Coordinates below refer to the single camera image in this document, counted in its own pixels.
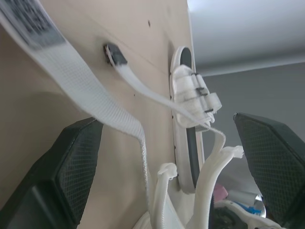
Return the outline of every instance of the white webbing strap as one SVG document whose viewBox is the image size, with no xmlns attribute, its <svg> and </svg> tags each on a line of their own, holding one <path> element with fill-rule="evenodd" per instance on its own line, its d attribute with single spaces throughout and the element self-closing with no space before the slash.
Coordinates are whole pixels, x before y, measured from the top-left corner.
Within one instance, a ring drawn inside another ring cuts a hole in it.
<svg viewBox="0 0 305 229">
<path fill-rule="evenodd" d="M 42 40 L 35 40 L 35 37 L 31 37 L 25 31 L 26 26 L 32 26 L 32 21 L 26 21 L 27 18 L 23 18 L 21 21 L 16 20 L 15 15 L 9 10 L 3 14 L 5 1 L 0 0 L 0 23 L 8 34 L 14 39 L 14 41 L 42 68 L 44 69 L 54 81 L 61 87 L 61 89 L 76 103 L 82 110 L 95 117 L 100 122 L 108 125 L 114 129 L 117 129 L 123 133 L 131 135 L 139 140 L 142 154 L 142 166 L 145 178 L 145 187 L 147 195 L 147 203 L 149 211 L 152 211 L 152 198 L 153 195 L 149 192 L 149 189 L 154 189 L 153 184 L 149 182 L 149 172 L 146 161 L 146 146 L 145 135 L 141 123 L 134 118 L 130 113 L 117 104 L 115 100 L 108 94 L 106 89 L 100 83 L 100 81 L 94 76 L 88 65 L 77 53 L 77 51 L 70 45 L 70 43 L 64 39 L 64 37 L 57 31 L 56 27 L 49 19 L 48 15 L 44 11 L 43 7 L 38 1 L 28 1 L 27 4 L 35 8 L 35 12 L 39 11 L 39 16 L 42 20 L 39 22 L 45 23 L 46 27 L 37 27 L 34 25 L 35 30 L 42 31 Z M 49 37 L 43 37 L 44 32 L 48 32 Z M 130 75 L 131 70 L 128 66 L 122 66 L 116 68 L 116 70 L 122 76 Z M 199 123 L 206 127 L 205 123 L 198 121 L 193 115 L 181 108 L 179 105 L 172 103 L 166 98 L 151 92 L 136 78 L 131 77 L 125 80 L 132 80 L 132 84 L 136 87 L 141 86 L 144 90 L 149 91 L 149 97 L 171 109 L 185 115 L 193 122 Z M 225 142 L 225 136 L 222 132 L 210 128 L 215 132 L 215 145 L 213 152 L 219 152 Z M 166 195 L 166 208 L 172 209 L 174 212 L 172 203 Z M 182 227 L 181 223 L 177 222 L 179 228 Z"/>
</svg>

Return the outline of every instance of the black rubber pad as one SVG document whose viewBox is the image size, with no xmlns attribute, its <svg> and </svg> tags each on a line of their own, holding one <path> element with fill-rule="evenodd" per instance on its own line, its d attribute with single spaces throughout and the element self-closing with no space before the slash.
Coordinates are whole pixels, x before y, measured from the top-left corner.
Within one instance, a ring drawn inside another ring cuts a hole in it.
<svg viewBox="0 0 305 229">
<path fill-rule="evenodd" d="M 234 116 L 250 172 L 282 226 L 305 228 L 305 143 L 285 124 Z"/>
</svg>

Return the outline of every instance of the white plastic piece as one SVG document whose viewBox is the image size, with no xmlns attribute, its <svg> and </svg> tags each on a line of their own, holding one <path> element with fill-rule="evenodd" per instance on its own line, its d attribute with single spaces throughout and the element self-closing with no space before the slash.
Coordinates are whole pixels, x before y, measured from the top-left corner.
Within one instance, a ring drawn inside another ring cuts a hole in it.
<svg viewBox="0 0 305 229">
<path fill-rule="evenodd" d="M 182 51 L 185 49 L 185 46 L 180 46 L 177 48 L 175 53 L 172 57 L 171 63 L 171 72 L 180 66 L 181 64 L 181 55 Z M 171 101 L 174 101 L 173 98 L 173 84 L 171 83 L 173 79 L 173 75 L 170 75 L 170 95 Z M 186 128 L 181 126 L 177 122 L 176 112 L 172 111 L 173 115 L 173 141 L 175 148 L 175 159 L 176 165 L 178 170 L 178 180 L 179 186 L 181 190 L 186 193 L 195 193 L 195 186 L 193 183 L 192 171 L 191 171 L 191 163 L 190 163 L 190 156 L 189 156 L 189 148 L 188 148 L 188 140 L 187 140 L 187 133 Z"/>
<path fill-rule="evenodd" d="M 172 66 L 172 70 L 170 83 L 173 88 L 174 102 L 189 111 L 201 122 L 208 125 L 213 123 L 215 121 L 213 114 L 221 108 L 217 94 L 210 95 L 202 76 L 194 74 L 188 66 Z M 183 115 L 176 114 L 176 116 L 177 122 L 185 128 L 197 126 L 197 123 Z"/>
<path fill-rule="evenodd" d="M 217 178 L 233 157 L 242 158 L 243 155 L 242 146 L 225 147 L 206 159 L 197 181 L 194 214 L 187 225 L 188 229 L 208 228 L 210 204 Z"/>
<path fill-rule="evenodd" d="M 214 207 L 215 208 L 227 207 L 229 210 L 234 212 L 243 222 L 248 224 L 248 229 L 264 228 L 264 227 L 269 229 L 284 229 L 270 219 L 266 219 L 261 216 L 254 215 L 245 211 L 241 206 L 230 200 L 222 200 L 216 202 Z"/>
</svg>

